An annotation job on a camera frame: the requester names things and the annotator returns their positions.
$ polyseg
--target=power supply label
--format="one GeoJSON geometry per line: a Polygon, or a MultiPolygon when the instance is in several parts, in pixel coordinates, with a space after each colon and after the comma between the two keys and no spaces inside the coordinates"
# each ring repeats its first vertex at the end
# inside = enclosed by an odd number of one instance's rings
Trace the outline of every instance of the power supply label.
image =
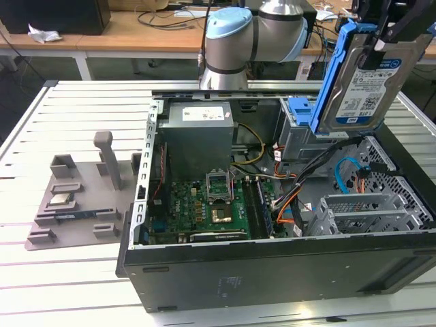
{"type": "Polygon", "coordinates": [[[183,121],[223,121],[223,107],[186,107],[182,110],[183,121]]]}
{"type": "Polygon", "coordinates": [[[385,59],[376,70],[356,68],[336,114],[337,122],[366,123],[386,93],[386,81],[398,72],[400,66],[400,59],[385,59]]]}

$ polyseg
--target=computer case side panel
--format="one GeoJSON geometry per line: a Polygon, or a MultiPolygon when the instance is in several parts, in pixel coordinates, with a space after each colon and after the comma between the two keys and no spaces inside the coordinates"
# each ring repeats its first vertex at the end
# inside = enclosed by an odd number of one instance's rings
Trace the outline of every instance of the computer case side panel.
{"type": "Polygon", "coordinates": [[[127,250],[148,312],[391,294],[436,265],[433,233],[127,250]]]}

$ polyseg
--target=ram slot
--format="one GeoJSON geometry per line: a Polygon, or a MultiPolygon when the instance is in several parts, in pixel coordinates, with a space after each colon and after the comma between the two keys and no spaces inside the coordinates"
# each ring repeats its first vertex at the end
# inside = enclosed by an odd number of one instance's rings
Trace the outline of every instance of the ram slot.
{"type": "Polygon", "coordinates": [[[259,194],[257,181],[243,181],[243,193],[251,238],[268,238],[262,208],[265,199],[259,194]]]}

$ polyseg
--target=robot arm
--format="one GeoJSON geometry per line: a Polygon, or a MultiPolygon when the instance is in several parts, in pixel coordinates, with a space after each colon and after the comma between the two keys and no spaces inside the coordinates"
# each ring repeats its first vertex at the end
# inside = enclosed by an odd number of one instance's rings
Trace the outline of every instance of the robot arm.
{"type": "Polygon", "coordinates": [[[295,0],[270,0],[262,5],[257,17],[239,7],[211,14],[201,89],[246,89],[248,61],[294,60],[307,36],[302,13],[295,0]]]}

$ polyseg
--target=white paper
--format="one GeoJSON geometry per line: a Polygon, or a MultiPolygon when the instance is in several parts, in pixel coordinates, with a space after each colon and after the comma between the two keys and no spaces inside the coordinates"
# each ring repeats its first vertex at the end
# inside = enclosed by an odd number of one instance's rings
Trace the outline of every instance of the white paper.
{"type": "Polygon", "coordinates": [[[29,24],[29,32],[27,33],[32,39],[39,43],[53,42],[62,40],[62,37],[56,31],[41,31],[33,28],[29,24]]]}
{"type": "Polygon", "coordinates": [[[317,10],[316,11],[316,19],[323,21],[323,20],[330,20],[330,19],[337,19],[338,15],[329,12],[328,10],[317,10]]]}

